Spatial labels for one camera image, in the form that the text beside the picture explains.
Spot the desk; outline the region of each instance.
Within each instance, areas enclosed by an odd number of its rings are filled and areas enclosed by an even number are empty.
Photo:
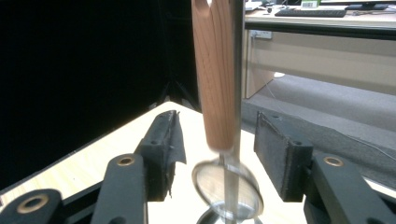
[[[272,39],[246,32],[247,88],[275,71],[396,95],[396,14],[282,18],[275,12],[246,15],[247,30],[273,32]]]
[[[181,105],[165,103],[135,119],[115,132],[99,139],[39,175],[1,195],[3,203],[34,189],[57,189],[63,198],[79,192],[103,179],[107,163],[114,157],[134,152],[154,118],[163,111],[175,109],[180,112],[184,135],[187,165],[177,163],[172,188],[173,197],[163,203],[148,203],[148,220],[156,223],[196,223],[207,206],[195,192],[191,171],[196,163],[218,157],[205,142],[202,114]],[[254,135],[242,132],[241,161],[253,171],[264,199],[263,223],[305,223],[301,203],[283,203],[266,175],[259,159],[253,152]]]

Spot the computer monitor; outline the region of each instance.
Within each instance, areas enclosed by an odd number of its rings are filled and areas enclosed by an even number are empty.
[[[395,0],[321,0],[321,5],[345,5],[346,10],[384,10]]]

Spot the brown wooden handle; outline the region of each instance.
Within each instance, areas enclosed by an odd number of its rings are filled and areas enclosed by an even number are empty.
[[[233,148],[235,102],[233,34],[229,0],[192,0],[198,88],[206,141],[216,151]]]

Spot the black keyboard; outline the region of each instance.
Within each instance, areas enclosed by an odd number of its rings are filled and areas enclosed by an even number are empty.
[[[329,9],[329,10],[280,10],[275,16],[277,17],[335,17],[342,18],[347,14],[346,10]]]

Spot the monitor stand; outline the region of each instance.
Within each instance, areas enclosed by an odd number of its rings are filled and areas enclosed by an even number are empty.
[[[375,4],[375,3],[365,3],[362,5],[350,5],[346,7],[346,10],[359,10],[359,11],[369,11],[369,10],[385,10],[388,4]]]

